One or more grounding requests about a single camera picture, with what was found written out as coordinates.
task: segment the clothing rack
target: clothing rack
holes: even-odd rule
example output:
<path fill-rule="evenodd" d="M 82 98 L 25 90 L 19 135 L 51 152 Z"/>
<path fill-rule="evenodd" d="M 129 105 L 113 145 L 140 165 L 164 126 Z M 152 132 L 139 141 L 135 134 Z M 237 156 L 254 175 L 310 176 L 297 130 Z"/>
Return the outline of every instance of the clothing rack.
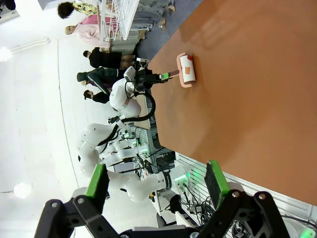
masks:
<path fill-rule="evenodd" d="M 97 8 L 100 43 L 128 39 L 138 4 L 139 0 L 102 0 L 101 13 Z"/>

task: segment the brown table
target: brown table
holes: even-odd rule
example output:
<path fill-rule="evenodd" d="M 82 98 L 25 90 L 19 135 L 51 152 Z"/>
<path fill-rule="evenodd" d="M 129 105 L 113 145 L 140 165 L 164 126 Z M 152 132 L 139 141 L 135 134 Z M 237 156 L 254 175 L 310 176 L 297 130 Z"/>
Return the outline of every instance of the brown table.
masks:
<path fill-rule="evenodd" d="M 193 54 L 197 83 L 152 88 L 161 145 L 317 205 L 317 4 L 205 0 L 150 64 Z"/>

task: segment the person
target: person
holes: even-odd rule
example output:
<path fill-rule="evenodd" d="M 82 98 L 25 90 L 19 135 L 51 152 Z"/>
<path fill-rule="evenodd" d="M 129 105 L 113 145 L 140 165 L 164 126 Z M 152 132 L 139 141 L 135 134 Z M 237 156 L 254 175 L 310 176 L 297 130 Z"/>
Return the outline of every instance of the person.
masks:
<path fill-rule="evenodd" d="M 106 93 L 103 93 L 103 92 L 100 92 L 100 93 L 97 93 L 96 95 L 94 95 L 94 93 L 92 91 L 86 90 L 84 92 L 84 97 L 85 97 L 85 100 L 87 98 L 90 98 L 97 103 L 104 103 L 105 104 L 105 103 L 109 102 L 109 95 L 107 95 Z"/>
<path fill-rule="evenodd" d="M 83 56 L 89 59 L 90 65 L 94 68 L 102 66 L 117 69 L 130 67 L 135 58 L 133 55 L 122 55 L 120 52 L 101 52 L 100 47 L 95 47 L 91 52 L 84 51 Z"/>
<path fill-rule="evenodd" d="M 97 14 L 97 8 L 88 3 L 76 3 L 65 1 L 58 5 L 57 13 L 61 19 L 67 19 L 74 11 L 83 13 L 85 15 Z"/>
<path fill-rule="evenodd" d="M 100 90 L 107 95 L 110 94 L 108 88 L 111 88 L 113 84 L 124 78 L 125 70 L 118 70 L 115 68 L 96 68 L 90 72 L 81 72 L 77 74 L 77 81 L 91 84 L 95 84 Z"/>
<path fill-rule="evenodd" d="M 106 30 L 109 30 L 109 28 L 110 28 L 110 20 L 109 22 L 106 22 Z M 111 32 L 112 30 L 116 30 L 116 25 L 113 25 L 113 24 L 111 25 Z M 73 33 L 76 33 L 80 40 L 92 46 L 99 46 L 103 48 L 110 47 L 110 42 L 108 41 L 102 44 L 100 43 L 100 34 L 99 34 L 97 15 L 91 15 L 89 17 L 86 17 L 84 20 L 82 20 L 75 26 L 65 27 L 66 35 L 71 35 Z"/>

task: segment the black shirt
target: black shirt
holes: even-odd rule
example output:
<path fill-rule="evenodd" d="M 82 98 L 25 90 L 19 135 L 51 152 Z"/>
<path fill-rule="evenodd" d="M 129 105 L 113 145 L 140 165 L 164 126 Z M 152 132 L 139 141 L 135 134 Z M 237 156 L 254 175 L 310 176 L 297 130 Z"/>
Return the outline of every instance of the black shirt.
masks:
<path fill-rule="evenodd" d="M 99 68 L 99 66 L 107 67 L 110 60 L 110 54 L 101 52 L 99 47 L 93 49 L 89 55 L 90 65 L 94 68 Z"/>
<path fill-rule="evenodd" d="M 107 103 L 109 102 L 109 95 L 106 93 L 100 92 L 93 96 L 92 98 L 97 103 Z"/>

